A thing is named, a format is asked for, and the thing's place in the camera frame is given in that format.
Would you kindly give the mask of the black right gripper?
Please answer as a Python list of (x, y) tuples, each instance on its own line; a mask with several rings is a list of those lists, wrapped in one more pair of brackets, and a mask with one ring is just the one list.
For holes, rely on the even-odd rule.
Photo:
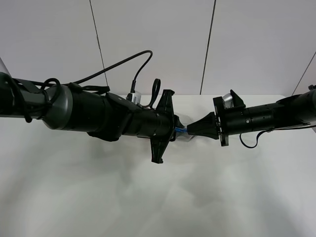
[(225, 109), (222, 97), (213, 98), (215, 113), (210, 112), (202, 119), (187, 125), (187, 133), (192, 136), (220, 139), (222, 147), (228, 146), (228, 116), (242, 112), (246, 108), (243, 100), (233, 90), (230, 90), (230, 94), (234, 100), (233, 108)]

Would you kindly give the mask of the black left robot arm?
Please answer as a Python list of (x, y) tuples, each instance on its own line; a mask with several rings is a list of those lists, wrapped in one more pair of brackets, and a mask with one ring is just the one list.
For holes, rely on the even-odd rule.
[(148, 138), (152, 162), (162, 163), (169, 142), (181, 126), (173, 110), (172, 90), (164, 90), (156, 108), (144, 108), (110, 92), (107, 86), (43, 83), (0, 75), (0, 115), (42, 120), (53, 130), (86, 132), (115, 142), (121, 136)]

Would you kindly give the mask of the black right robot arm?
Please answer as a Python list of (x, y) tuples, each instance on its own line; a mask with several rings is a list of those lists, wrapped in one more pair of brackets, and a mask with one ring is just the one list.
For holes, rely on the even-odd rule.
[(296, 130), (316, 125), (316, 88), (311, 85), (304, 94), (293, 95), (254, 107), (247, 107), (233, 91), (213, 98), (214, 112), (187, 126), (187, 133), (219, 139), (222, 146), (229, 144), (229, 136), (249, 132)]

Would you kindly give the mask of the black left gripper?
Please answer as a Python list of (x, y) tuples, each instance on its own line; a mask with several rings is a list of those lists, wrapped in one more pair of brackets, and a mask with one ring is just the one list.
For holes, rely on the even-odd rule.
[(178, 117), (174, 114), (172, 96), (174, 91), (165, 89), (155, 109), (157, 127), (150, 137), (152, 162), (163, 163), (162, 156), (170, 142), (175, 141)]

